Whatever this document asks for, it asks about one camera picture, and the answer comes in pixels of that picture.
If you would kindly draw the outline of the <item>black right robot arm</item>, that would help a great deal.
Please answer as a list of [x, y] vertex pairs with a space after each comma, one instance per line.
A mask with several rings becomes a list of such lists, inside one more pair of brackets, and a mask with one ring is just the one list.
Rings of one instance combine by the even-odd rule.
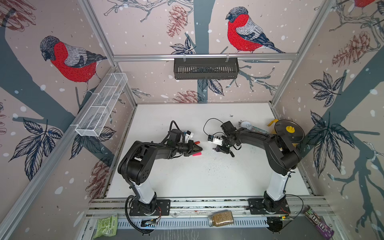
[[286, 202], [288, 178], [302, 159], [290, 138], [285, 134], [262, 134], [246, 128], [236, 129], [230, 121], [223, 123], [221, 129], [224, 136], [215, 148], [217, 152], [234, 157], [232, 149], [240, 150], [242, 144], [265, 150], [272, 174], [264, 192], [263, 208], [270, 214], [279, 211]]

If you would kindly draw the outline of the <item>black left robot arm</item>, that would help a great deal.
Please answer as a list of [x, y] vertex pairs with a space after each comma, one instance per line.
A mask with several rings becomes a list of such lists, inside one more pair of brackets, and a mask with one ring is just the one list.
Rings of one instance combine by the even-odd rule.
[[157, 194], [146, 183], [155, 160], [171, 160], [179, 157], [199, 155], [203, 149], [197, 142], [186, 137], [177, 123], [172, 120], [166, 137], [160, 143], [135, 141], [118, 165], [118, 173], [130, 185], [134, 194], [127, 197], [125, 215], [130, 225], [143, 236], [150, 235], [154, 229], [142, 229], [134, 224], [129, 209], [136, 204], [144, 215], [155, 212], [162, 214], [157, 205]]

